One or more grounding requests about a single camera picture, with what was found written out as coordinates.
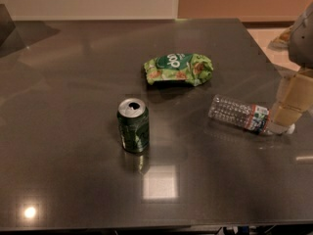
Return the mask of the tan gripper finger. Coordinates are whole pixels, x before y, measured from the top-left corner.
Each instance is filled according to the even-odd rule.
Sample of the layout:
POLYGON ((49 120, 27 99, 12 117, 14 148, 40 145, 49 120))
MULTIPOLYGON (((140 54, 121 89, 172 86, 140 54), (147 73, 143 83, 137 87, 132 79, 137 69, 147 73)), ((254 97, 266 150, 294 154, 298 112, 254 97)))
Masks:
POLYGON ((313 70, 285 70, 276 102, 270 111, 268 129, 275 134, 292 133, 295 123, 313 106, 313 70))

